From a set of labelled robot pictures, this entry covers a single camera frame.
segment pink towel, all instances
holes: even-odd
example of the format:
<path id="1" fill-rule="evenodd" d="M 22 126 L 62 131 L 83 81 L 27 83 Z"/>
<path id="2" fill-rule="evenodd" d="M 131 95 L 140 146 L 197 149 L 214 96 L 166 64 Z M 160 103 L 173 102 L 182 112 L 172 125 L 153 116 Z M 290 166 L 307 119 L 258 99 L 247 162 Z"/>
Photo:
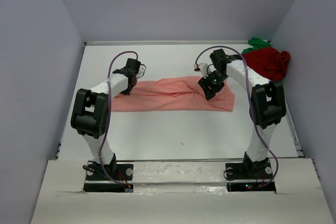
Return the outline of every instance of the pink towel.
<path id="1" fill-rule="evenodd" d="M 118 95 L 112 100 L 112 111 L 233 110 L 235 95 L 228 85 L 207 101 L 199 80 L 198 76 L 187 76 L 140 81 L 131 95 Z"/>

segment white enclosure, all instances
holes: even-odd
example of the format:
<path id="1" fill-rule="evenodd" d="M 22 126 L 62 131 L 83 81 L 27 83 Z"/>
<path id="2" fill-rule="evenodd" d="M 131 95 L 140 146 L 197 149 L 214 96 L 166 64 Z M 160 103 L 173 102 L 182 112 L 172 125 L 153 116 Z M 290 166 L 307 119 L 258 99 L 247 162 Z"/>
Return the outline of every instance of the white enclosure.
<path id="1" fill-rule="evenodd" d="M 117 200 L 67 191 L 67 185 L 78 183 L 80 176 L 60 179 L 68 174 L 64 164 L 83 172 L 78 162 L 90 158 L 84 140 L 67 121 L 71 98 L 78 88 L 102 81 L 116 53 L 137 50 L 148 63 L 143 79 L 154 80 L 195 74 L 193 60 L 207 45 L 228 43 L 242 51 L 251 37 L 272 40 L 273 47 L 291 54 L 283 83 L 293 121 L 287 115 L 271 141 L 282 162 L 276 178 L 279 194 L 223 196 L 222 191 L 219 197 L 202 195 L 204 191 L 194 187 L 142 187 L 144 191 L 131 195 L 132 204 L 129 195 L 118 196 L 118 201 L 121 206 L 143 209 L 145 214 L 134 211 L 125 219 L 119 216 L 118 222 L 166 221 L 167 212 L 162 210 L 166 207 L 173 209 L 175 222 L 186 223 L 188 217 L 191 223 L 224 221 L 225 215 L 228 222 L 249 223 L 235 208 L 222 211 L 221 205 L 250 206 L 262 199 L 267 215 L 261 217 L 253 207 L 246 210 L 247 215 L 258 213 L 260 223 L 330 223 L 323 193 L 335 220 L 335 15 L 334 0 L 0 0 L 0 223 L 31 222 L 47 161 L 55 159 L 60 141 L 59 160 L 49 162 L 33 223 L 94 222 L 105 208 L 95 205 L 96 212 L 89 215 L 92 204 L 82 199 L 101 204 Z M 113 46 L 97 46 L 102 45 L 97 41 Z M 203 59 L 209 62 L 208 55 Z M 123 63 L 120 59 L 115 66 Z M 242 158 L 251 130 L 247 101 L 235 81 L 228 80 L 228 85 L 236 94 L 233 112 L 114 113 L 110 145 L 119 159 Z M 149 120 L 149 114 L 155 120 Z M 214 124 L 210 131 L 209 122 Z M 153 126 L 143 132 L 148 124 Z M 160 136 L 158 132 L 167 133 L 163 125 L 169 124 L 185 126 Z M 134 131 L 127 131 L 127 125 Z M 307 158 L 316 163 L 323 191 L 311 160 L 297 157 L 298 139 Z M 55 171 L 58 177 L 50 174 Z M 295 177 L 290 179 L 294 187 L 287 175 Z M 48 188 L 50 181 L 55 183 Z M 142 200 L 148 204 L 142 206 Z M 87 208 L 76 216 L 73 213 L 78 209 L 67 208 L 65 201 Z M 187 202 L 194 202 L 199 211 L 193 215 L 191 208 L 182 206 Z M 150 215 L 154 206 L 158 211 Z M 125 208 L 112 212 L 116 211 L 124 213 Z"/>

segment gray wall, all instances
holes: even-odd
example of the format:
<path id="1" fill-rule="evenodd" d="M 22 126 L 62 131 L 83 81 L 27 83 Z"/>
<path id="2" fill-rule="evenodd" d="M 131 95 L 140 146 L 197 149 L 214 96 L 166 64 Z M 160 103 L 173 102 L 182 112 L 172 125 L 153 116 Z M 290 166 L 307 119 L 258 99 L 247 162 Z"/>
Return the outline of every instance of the gray wall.
<path id="1" fill-rule="evenodd" d="M 83 53 L 61 0 L 0 0 L 0 223 L 30 223 Z"/>
<path id="2" fill-rule="evenodd" d="M 294 0 L 63 0 L 84 41 L 272 39 Z"/>
<path id="3" fill-rule="evenodd" d="M 272 42 L 289 51 L 285 91 L 303 151 L 316 161 L 336 220 L 335 0 L 296 0 Z"/>

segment white board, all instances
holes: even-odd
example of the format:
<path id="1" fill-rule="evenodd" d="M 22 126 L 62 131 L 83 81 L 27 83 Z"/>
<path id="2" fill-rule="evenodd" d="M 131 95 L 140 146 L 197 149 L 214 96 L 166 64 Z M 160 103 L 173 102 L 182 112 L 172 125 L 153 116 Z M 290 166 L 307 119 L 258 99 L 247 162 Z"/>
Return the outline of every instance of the white board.
<path id="1" fill-rule="evenodd" d="M 276 194 L 227 193 L 225 162 L 134 162 L 134 193 L 85 193 L 83 162 L 49 161 L 32 224 L 333 223 L 310 159 L 279 160 Z"/>
<path id="2" fill-rule="evenodd" d="M 118 53 L 134 50 L 147 66 L 141 80 L 159 80 L 190 75 L 197 55 L 212 45 L 136 45 L 87 46 L 75 93 L 90 89 L 107 78 L 110 61 Z M 228 45 L 238 51 L 248 45 Z M 209 54 L 199 60 L 210 63 Z M 132 54 L 121 56 L 113 69 L 124 66 Z M 173 160 L 242 158 L 252 132 L 246 91 L 233 79 L 227 81 L 236 94 L 233 112 L 156 111 L 114 112 L 108 136 L 118 160 Z M 62 138 L 59 159 L 91 159 L 90 150 L 70 126 L 72 105 Z M 286 118 L 277 126 L 271 149 L 278 157 L 297 157 L 291 129 Z"/>

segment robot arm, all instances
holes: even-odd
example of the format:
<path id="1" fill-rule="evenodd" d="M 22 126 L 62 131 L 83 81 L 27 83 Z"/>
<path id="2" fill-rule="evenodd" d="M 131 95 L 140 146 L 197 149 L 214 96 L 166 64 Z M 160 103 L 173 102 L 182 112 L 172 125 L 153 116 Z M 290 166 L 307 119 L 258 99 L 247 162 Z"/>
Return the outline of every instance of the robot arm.
<path id="1" fill-rule="evenodd" d="M 238 55 L 228 56 L 222 49 L 215 50 L 210 59 L 215 71 L 209 71 L 208 65 L 195 65 L 195 71 L 200 71 L 203 78 L 198 84 L 202 87 L 206 99 L 210 100 L 223 87 L 227 77 L 236 80 L 245 89 L 246 72 L 243 61 Z M 248 83 L 251 103 L 253 105 L 258 133 L 269 146 L 272 134 L 281 118 L 286 115 L 285 95 L 280 81 L 270 81 L 248 68 Z M 255 128 L 253 129 L 250 145 L 244 155 L 240 174 L 246 178 L 254 177 L 268 165 L 268 150 L 260 141 Z"/>
<path id="2" fill-rule="evenodd" d="M 136 85 L 137 78 L 142 76 L 144 71 L 145 68 L 139 61 L 128 59 L 126 66 L 115 70 L 108 80 L 89 90 L 80 89 L 76 94 L 71 127 L 76 129 L 88 143 L 93 155 L 92 161 L 100 164 L 99 158 L 101 158 L 103 162 L 101 165 L 106 166 L 111 175 L 116 171 L 117 163 L 116 155 L 111 150 L 108 141 L 105 141 L 99 157 L 109 111 L 108 82 L 111 87 L 111 99 L 119 93 L 128 95 Z"/>

